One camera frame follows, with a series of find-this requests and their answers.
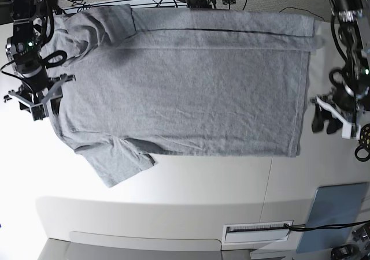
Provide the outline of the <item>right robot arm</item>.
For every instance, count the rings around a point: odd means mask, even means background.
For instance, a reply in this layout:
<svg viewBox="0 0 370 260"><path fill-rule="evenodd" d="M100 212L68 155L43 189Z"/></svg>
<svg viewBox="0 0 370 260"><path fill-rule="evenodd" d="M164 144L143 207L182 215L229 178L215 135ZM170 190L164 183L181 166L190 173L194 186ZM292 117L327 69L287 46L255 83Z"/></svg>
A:
<svg viewBox="0 0 370 260"><path fill-rule="evenodd" d="M62 85L75 79L74 75L62 74L52 78L47 70L65 63L67 53L57 50L45 58L40 51L54 35L53 8L48 0L12 0L10 16L13 20L13 36L6 44L6 55L12 73L1 73L21 82L18 90L10 90L3 100L17 100L20 110L29 112L35 121L43 120L50 112L58 112L63 97Z"/></svg>

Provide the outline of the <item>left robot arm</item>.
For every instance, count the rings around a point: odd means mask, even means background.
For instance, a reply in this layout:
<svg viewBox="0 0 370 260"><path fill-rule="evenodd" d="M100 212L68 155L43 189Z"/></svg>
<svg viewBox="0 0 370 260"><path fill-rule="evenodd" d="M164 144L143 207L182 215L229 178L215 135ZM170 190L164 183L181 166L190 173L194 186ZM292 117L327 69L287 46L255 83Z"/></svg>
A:
<svg viewBox="0 0 370 260"><path fill-rule="evenodd" d="M342 131L345 139L360 133L360 115L369 111L369 0L329 0L330 28L335 47L344 61L332 69L332 90L310 101L315 106L312 132Z"/></svg>

